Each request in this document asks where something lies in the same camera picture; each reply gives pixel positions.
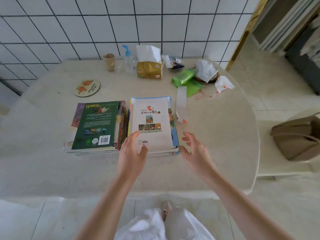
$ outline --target green book cover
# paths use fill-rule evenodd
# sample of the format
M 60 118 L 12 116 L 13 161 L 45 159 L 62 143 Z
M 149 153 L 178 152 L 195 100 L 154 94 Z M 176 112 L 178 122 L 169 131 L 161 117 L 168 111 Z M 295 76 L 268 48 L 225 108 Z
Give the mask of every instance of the green book cover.
M 112 147 L 119 101 L 86 103 L 72 150 Z

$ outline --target paper strip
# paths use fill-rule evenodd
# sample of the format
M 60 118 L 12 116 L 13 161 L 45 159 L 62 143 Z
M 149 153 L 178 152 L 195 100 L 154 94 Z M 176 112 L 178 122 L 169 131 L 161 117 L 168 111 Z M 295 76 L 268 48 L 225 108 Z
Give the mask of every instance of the paper strip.
M 188 123 L 187 120 L 187 87 L 180 86 L 177 91 L 176 114 L 178 122 Z

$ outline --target brown handbag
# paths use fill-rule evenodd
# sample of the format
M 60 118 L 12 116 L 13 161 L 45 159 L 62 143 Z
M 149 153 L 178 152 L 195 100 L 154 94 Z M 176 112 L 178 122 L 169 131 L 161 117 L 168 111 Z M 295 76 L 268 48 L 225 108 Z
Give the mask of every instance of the brown handbag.
M 272 127 L 270 135 L 289 161 L 308 161 L 320 155 L 320 112 Z

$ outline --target beige table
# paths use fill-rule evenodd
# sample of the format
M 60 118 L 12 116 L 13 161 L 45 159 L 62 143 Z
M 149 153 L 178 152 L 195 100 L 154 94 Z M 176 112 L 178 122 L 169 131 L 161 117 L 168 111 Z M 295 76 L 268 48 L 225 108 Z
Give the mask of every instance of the beige table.
M 196 59 L 183 60 L 192 67 Z M 253 111 L 240 87 L 226 89 L 209 100 L 214 85 L 204 85 L 205 97 L 187 98 L 188 123 L 176 122 L 208 147 L 219 171 L 246 194 L 258 169 L 259 137 Z M 171 96 L 175 111 L 177 88 L 170 83 L 176 73 L 164 68 L 161 80 L 106 71 L 103 61 L 68 61 L 47 73 L 11 108 L 0 132 L 0 197 L 82 197 L 103 193 L 117 173 L 116 156 L 77 157 L 62 153 L 63 143 L 78 103 L 127 100 L 130 97 Z M 101 81 L 89 97 L 73 94 L 85 79 Z M 148 158 L 129 197 L 163 193 L 190 198 L 217 198 L 184 164 L 180 155 Z

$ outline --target barcode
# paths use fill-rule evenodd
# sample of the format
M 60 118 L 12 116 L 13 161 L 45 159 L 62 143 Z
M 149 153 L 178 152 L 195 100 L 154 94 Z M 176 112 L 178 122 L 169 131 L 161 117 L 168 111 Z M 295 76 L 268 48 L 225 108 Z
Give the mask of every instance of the barcode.
M 108 145 L 110 142 L 110 135 L 100 136 L 98 145 Z

